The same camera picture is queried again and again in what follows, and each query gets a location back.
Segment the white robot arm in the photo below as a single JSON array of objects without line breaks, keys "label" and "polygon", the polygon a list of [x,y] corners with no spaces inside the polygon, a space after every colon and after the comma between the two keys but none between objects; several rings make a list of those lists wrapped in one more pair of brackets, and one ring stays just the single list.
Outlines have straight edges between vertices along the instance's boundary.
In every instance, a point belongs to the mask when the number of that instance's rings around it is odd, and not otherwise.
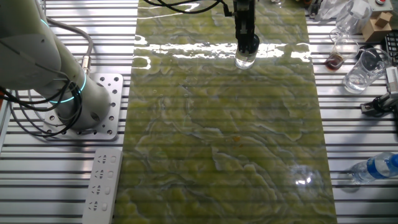
[{"label": "white robot arm", "polygon": [[61,99],[51,101],[57,105],[58,117],[67,122],[65,118],[81,109],[72,129],[82,131],[96,126],[108,114],[109,93],[85,74],[51,31],[38,2],[0,0],[0,5],[0,87],[35,90],[48,99],[71,81],[79,89],[81,105],[76,105],[71,90],[66,91]]}]

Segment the end effector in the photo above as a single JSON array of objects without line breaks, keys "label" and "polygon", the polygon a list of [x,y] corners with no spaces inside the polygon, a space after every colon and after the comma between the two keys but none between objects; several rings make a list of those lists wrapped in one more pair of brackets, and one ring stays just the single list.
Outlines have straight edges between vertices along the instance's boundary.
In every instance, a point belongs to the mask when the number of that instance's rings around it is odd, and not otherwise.
[{"label": "end effector", "polygon": [[256,53],[259,38],[254,33],[255,0],[234,0],[235,37],[241,54]]}]

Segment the green marble slab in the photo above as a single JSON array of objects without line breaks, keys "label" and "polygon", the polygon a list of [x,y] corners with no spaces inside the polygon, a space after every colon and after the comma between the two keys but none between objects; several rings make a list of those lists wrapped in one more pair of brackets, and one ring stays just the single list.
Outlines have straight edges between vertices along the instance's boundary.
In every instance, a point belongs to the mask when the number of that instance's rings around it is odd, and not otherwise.
[{"label": "green marble slab", "polygon": [[138,17],[115,223],[336,223],[303,9],[257,2],[245,71],[221,5]]}]

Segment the power strip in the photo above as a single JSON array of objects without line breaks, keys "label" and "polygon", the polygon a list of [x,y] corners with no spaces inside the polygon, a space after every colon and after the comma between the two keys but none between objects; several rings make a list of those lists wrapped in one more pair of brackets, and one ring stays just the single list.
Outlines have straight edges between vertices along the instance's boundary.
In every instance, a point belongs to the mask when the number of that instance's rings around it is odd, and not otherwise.
[{"label": "power strip", "polygon": [[110,224],[118,188],[122,151],[97,149],[83,212],[83,224]]}]

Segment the water bottle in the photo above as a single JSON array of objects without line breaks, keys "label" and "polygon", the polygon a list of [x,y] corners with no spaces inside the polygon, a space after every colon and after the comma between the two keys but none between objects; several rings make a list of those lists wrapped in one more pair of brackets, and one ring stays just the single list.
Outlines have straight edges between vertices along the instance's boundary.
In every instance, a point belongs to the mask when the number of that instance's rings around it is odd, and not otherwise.
[{"label": "water bottle", "polygon": [[355,164],[350,174],[355,184],[367,184],[376,179],[398,175],[398,154],[383,152],[367,161]]}]

